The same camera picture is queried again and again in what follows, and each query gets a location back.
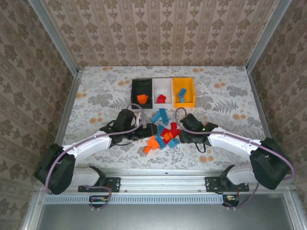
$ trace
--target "red block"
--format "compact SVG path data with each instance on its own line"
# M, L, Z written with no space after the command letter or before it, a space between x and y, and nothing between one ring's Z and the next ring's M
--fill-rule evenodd
M176 136L179 135L180 131L181 131L180 129L172 129L170 133L173 135L173 138L175 138Z
M177 129L177 123L176 122L171 123L171 130L172 129Z
M169 132L170 132L170 131L169 131L167 128L164 128L163 131L162 131L162 133L160 134L160 136L164 137L164 135L165 135L166 133L169 133Z
M162 100L162 99L160 99L160 98L158 98L158 99L157 99L157 104L159 104L159 103L165 103L165 101Z
M171 141L171 139L170 140L166 140L166 139L163 139L163 142L166 144L166 145L168 145L168 143Z
M160 94L160 96L158 98L160 98L160 99L162 99L164 101L166 100L166 97L164 95L162 95L162 94Z

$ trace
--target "metal base plate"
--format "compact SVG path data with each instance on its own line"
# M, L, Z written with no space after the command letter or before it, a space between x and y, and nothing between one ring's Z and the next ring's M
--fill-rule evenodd
M206 191L214 192L218 194L222 194L223 192L238 192L238 188L240 192L249 192L248 184L231 184L227 187L227 189L222 187L221 178L219 176L209 176L205 177Z

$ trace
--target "orange bin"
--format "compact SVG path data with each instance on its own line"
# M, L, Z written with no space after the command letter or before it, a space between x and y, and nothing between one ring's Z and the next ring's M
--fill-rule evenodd
M180 102L178 94L182 88L187 89L186 94L184 95L184 103ZM173 78L173 91L174 91L174 107L195 107L195 91L193 78Z

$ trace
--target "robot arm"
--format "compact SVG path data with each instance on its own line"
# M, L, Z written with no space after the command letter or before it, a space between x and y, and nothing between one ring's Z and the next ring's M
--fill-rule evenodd
M180 123L190 131L212 132L209 135L202 135L181 131L179 134L181 143L220 147L247 160L246 164L231 165L226 169L226 172L222 173L222 175L226 175L226 178L221 178L221 180L224 180L224 184L260 183L262 186L273 190L290 170L289 166L277 156L250 144L251 142L256 143L285 158L283 151L271 138L265 138L263 141L252 140L227 132L212 123L207 123L204 126L192 114L186 115Z
M47 175L56 158L65 150L71 149L64 154L56 164L48 183L48 189L53 194L57 195L64 192L69 186L84 184L90 186L102 186L105 174L99 169L95 167L78 169L75 168L75 166L94 153L117 145L123 140L123 138L134 141L157 134L157 126L152 123L147 124L146 127L140 126L136 130L126 134L112 134L132 130L138 127L139 119L139 115L135 115L134 112L128 109L123 109L116 120L111 121L105 127L100 128L100 130L94 135L71 145L51 145L37 167L34 176L41 183L46 184Z

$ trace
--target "black mounting bracket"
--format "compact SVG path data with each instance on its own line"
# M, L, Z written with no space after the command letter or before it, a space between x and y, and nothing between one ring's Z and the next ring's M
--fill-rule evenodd
M111 189L112 193L119 193L120 189L120 177L106 177L106 174L103 173L100 169L90 166L90 168L94 169L99 174L99 179L93 186L103 186ZM79 193L104 193L105 189L97 189L97 188L88 188L80 185L78 187Z
M248 183L233 184L227 178L228 171L234 167L234 165L228 166L220 176L207 176L205 177L205 185L207 192L214 192L217 194L223 194L223 192L248 192Z

